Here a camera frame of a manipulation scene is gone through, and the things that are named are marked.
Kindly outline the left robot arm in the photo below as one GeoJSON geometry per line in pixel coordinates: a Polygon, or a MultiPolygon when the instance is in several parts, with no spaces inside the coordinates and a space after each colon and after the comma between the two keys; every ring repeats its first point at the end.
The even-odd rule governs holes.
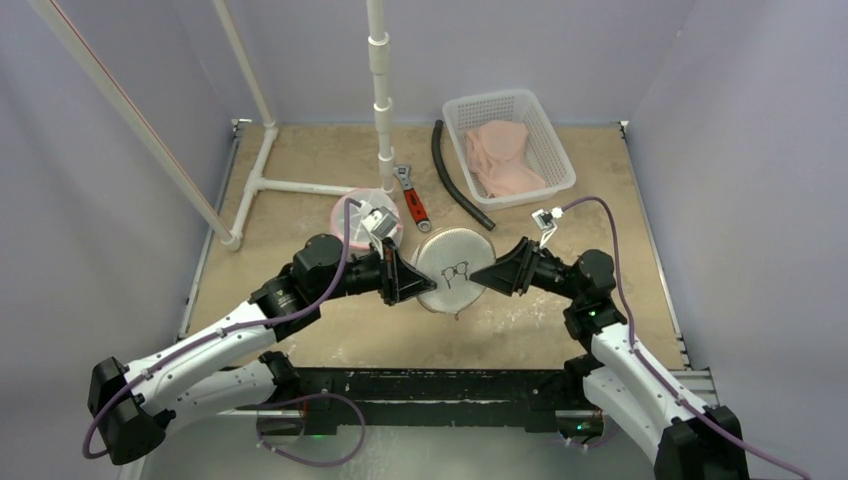
{"type": "Polygon", "coordinates": [[[385,239],[362,257],[341,240],[316,235],[280,274],[213,325],[163,351],[123,364],[109,357],[91,376],[93,420],[83,440],[86,458],[94,435],[113,464],[133,462],[167,435],[209,415],[268,403],[284,409],[297,399],[297,373],[280,354],[263,354],[244,367],[240,357],[270,347],[320,317],[329,299],[376,291],[395,305],[436,288],[385,239]]]}

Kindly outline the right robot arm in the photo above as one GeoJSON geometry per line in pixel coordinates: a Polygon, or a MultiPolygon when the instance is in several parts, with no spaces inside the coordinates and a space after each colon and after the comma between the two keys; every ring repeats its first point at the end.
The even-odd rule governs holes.
{"type": "Polygon", "coordinates": [[[585,349],[561,392],[576,407],[599,407],[651,460],[657,479],[747,479],[741,426],[712,407],[646,349],[618,309],[613,258],[590,249],[571,265],[527,238],[471,281],[510,296],[536,287],[565,297],[564,324],[585,349]]]}

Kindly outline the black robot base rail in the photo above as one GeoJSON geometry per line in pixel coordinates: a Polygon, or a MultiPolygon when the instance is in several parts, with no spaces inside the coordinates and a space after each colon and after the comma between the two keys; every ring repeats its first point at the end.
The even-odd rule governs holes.
{"type": "Polygon", "coordinates": [[[593,405],[562,369],[344,369],[300,367],[255,402],[261,412],[291,410],[308,435],[340,426],[561,429],[593,405]]]}

